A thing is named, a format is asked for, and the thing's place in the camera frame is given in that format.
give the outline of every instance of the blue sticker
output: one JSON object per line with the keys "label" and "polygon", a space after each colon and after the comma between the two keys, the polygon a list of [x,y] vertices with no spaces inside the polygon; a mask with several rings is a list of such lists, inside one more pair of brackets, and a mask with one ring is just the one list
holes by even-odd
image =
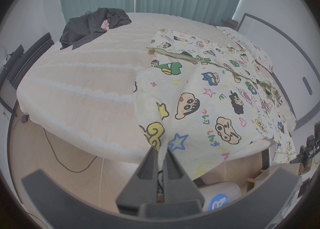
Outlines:
{"label": "blue sticker", "polygon": [[217,209],[217,208],[219,208],[223,205],[226,205],[228,203],[229,203],[229,198],[227,195],[225,195],[223,193],[218,194],[218,195],[214,196],[214,198],[211,200],[208,210]]}

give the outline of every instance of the yellow star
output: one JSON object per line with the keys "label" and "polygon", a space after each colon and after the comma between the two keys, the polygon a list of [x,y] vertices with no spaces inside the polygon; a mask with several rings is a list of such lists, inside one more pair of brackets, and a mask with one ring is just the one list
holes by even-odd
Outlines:
{"label": "yellow star", "polygon": [[163,120],[166,117],[169,117],[169,112],[167,111],[166,105],[164,103],[162,104],[157,103],[157,105],[158,105],[159,113],[161,116],[161,120]]}

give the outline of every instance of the fitted bed sheet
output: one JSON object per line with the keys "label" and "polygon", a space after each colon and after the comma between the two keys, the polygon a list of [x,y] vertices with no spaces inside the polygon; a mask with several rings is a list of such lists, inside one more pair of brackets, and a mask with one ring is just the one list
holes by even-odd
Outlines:
{"label": "fitted bed sheet", "polygon": [[[128,13],[132,23],[112,29],[75,50],[55,43],[22,79],[17,98],[21,110],[46,130],[99,157],[140,163],[150,145],[134,114],[136,74],[150,67],[146,47],[158,28],[232,44],[214,26],[182,17]],[[294,121],[292,113],[285,115]],[[255,154],[274,144],[260,140],[231,159]]]}

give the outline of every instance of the pile of clothes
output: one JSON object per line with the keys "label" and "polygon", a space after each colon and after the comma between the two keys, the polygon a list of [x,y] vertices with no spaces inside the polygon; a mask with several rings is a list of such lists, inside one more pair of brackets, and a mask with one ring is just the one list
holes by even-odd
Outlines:
{"label": "pile of clothes", "polygon": [[62,44],[60,49],[71,45],[73,45],[72,49],[76,49],[106,33],[109,29],[129,23],[131,23],[129,16],[118,8],[98,8],[93,13],[70,18],[60,38]]}

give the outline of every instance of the blue star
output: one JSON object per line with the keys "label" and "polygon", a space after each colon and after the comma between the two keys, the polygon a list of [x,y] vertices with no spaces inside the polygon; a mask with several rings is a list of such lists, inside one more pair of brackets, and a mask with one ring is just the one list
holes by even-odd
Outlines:
{"label": "blue star", "polygon": [[183,135],[183,136],[179,136],[178,133],[176,133],[174,135],[174,139],[172,139],[168,145],[170,146],[171,151],[174,151],[176,149],[180,149],[180,150],[185,150],[186,148],[183,145],[183,142],[186,140],[186,138],[188,137],[188,135]]}

